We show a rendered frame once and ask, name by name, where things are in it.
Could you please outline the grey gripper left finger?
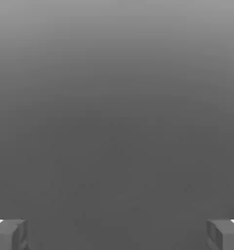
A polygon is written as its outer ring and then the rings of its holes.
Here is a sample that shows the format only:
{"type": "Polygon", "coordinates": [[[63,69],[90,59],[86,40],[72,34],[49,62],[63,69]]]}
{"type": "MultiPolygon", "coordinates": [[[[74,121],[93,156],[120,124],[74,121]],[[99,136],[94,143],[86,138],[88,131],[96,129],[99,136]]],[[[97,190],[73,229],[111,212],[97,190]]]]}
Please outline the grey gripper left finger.
{"type": "Polygon", "coordinates": [[[0,219],[0,250],[29,250],[27,220],[0,219]]]}

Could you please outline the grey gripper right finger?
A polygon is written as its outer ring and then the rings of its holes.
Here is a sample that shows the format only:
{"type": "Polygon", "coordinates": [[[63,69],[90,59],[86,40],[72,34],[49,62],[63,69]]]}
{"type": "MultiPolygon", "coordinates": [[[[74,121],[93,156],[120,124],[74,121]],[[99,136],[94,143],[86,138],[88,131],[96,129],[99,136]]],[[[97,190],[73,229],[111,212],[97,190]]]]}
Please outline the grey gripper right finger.
{"type": "Polygon", "coordinates": [[[207,220],[206,230],[210,250],[234,250],[234,219],[207,220]]]}

